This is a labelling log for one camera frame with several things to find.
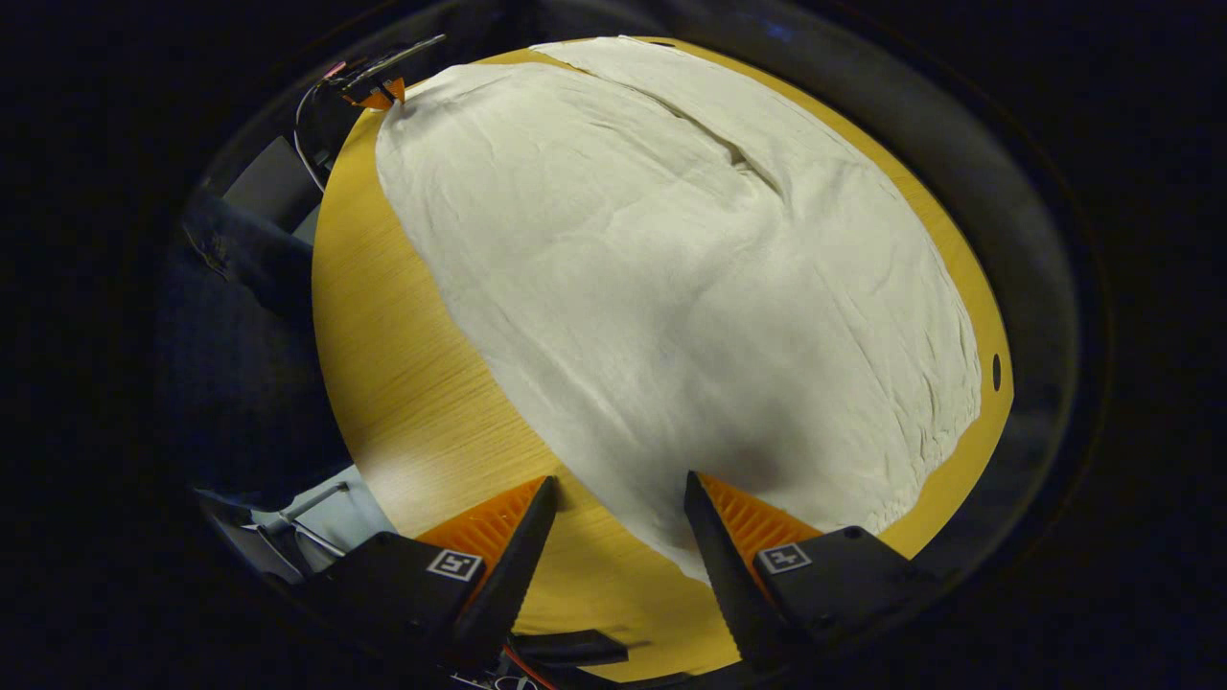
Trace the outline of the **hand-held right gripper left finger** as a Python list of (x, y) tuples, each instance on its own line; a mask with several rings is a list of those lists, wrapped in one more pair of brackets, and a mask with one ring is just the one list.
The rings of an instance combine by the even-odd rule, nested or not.
[(371, 654), (469, 672), (494, 659), (528, 594), (557, 514), (540, 476), (415, 539), (380, 532), (290, 597)]

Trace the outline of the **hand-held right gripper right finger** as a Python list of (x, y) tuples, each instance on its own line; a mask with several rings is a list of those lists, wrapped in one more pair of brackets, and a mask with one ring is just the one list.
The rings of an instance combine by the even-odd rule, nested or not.
[(937, 577), (867, 529), (821, 532), (708, 474), (688, 473), (683, 513), (755, 672), (850, 654), (937, 594)]

